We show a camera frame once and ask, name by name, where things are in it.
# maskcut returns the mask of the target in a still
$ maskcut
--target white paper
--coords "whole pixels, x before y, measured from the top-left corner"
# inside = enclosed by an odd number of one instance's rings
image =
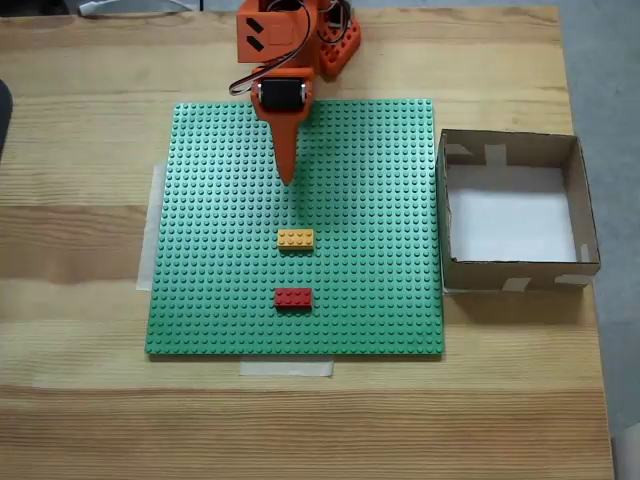
[[[576,261],[559,168],[450,165],[447,188],[458,261]]]

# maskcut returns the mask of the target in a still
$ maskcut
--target gray floor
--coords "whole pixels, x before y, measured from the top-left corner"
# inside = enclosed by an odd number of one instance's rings
[[[171,9],[159,8],[162,0],[137,1],[117,10]],[[240,3],[204,1],[206,10],[235,10]],[[640,0],[354,0],[356,7],[549,4],[560,7],[574,127],[585,149],[600,241],[596,301],[615,436],[640,421]]]

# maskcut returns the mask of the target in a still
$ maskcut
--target yellow lego brick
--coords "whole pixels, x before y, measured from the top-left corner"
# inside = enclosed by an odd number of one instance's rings
[[[280,250],[313,250],[313,230],[278,230],[278,248]]]

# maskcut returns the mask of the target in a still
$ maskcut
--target orange 3d printed part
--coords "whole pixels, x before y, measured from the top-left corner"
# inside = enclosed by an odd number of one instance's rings
[[[288,185],[314,77],[340,73],[360,45],[360,26],[347,0],[246,0],[236,19],[238,61],[263,65],[232,83],[229,92],[251,92],[258,118],[271,127],[280,178]]]

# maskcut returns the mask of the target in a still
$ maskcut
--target red lego brick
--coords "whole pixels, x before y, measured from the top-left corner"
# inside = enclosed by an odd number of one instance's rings
[[[276,308],[311,308],[313,291],[310,288],[276,288]]]

